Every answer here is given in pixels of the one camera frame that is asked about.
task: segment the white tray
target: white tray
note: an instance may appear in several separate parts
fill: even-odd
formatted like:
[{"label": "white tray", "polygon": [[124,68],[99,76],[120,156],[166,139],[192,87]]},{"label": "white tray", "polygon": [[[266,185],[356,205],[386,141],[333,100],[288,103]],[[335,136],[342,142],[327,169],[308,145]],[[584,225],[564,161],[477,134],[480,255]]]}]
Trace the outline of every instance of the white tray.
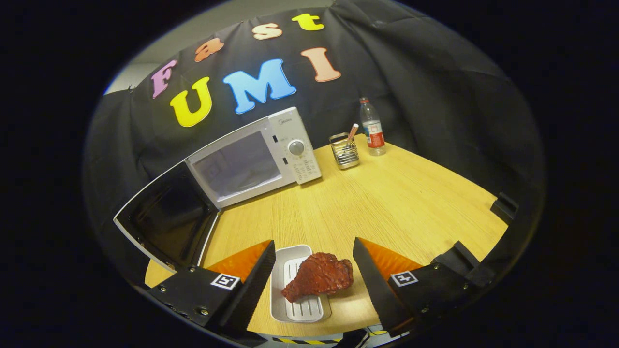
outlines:
[{"label": "white tray", "polygon": [[314,323],[331,316],[327,295],[309,295],[290,303],[282,289],[297,275],[299,265],[312,254],[307,245],[296,245],[275,251],[271,272],[271,316],[282,322]]}]

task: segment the yellow and black tape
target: yellow and black tape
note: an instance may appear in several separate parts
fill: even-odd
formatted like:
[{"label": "yellow and black tape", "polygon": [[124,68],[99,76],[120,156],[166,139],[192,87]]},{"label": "yellow and black tape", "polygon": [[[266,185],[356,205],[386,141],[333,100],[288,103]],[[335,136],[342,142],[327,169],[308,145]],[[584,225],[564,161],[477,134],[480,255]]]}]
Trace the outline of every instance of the yellow and black tape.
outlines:
[{"label": "yellow and black tape", "polygon": [[370,336],[379,336],[379,335],[384,335],[386,333],[387,331],[385,330],[370,331]]},{"label": "yellow and black tape", "polygon": [[341,340],[342,340],[341,338],[338,338],[338,339],[323,339],[322,341],[306,341],[306,340],[301,340],[301,339],[286,339],[286,338],[273,337],[273,341],[275,342],[292,343],[292,344],[332,344],[332,343],[338,343]]}]

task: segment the plastic bottle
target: plastic bottle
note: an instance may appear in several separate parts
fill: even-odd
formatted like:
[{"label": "plastic bottle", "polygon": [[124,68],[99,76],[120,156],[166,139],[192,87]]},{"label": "plastic bottle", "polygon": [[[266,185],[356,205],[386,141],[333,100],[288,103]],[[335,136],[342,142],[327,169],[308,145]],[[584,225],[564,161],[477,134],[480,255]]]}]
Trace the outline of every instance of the plastic bottle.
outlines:
[{"label": "plastic bottle", "polygon": [[378,112],[370,104],[370,100],[363,97],[359,99],[361,104],[361,125],[365,132],[365,136],[368,140],[368,148],[370,149],[370,155],[380,156],[385,153],[385,140],[383,137],[383,128],[381,127],[381,120],[378,117]]}]

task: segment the white microwave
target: white microwave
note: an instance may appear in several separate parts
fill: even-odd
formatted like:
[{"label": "white microwave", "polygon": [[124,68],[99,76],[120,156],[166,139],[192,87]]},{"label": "white microwave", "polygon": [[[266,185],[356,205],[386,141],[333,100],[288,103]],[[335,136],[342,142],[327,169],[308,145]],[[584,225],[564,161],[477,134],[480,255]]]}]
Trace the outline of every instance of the white microwave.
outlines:
[{"label": "white microwave", "polygon": [[173,271],[199,264],[219,210],[321,176],[301,116],[288,108],[186,157],[131,198],[114,223],[144,254]]}]

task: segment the letter m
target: letter m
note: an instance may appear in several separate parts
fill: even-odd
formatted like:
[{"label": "letter m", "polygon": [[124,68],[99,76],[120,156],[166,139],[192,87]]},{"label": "letter m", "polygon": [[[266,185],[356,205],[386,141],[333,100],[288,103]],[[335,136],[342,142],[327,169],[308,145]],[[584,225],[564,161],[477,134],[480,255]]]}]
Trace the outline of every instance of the letter m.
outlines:
[{"label": "letter m", "polygon": [[237,104],[235,109],[237,114],[246,113],[256,106],[255,102],[249,100],[247,94],[264,104],[267,101],[269,86],[271,87],[271,99],[284,98],[297,91],[288,83],[288,79],[284,75],[283,62],[281,59],[264,62],[260,67],[258,79],[244,71],[236,71],[223,78],[223,83],[232,88]]}]

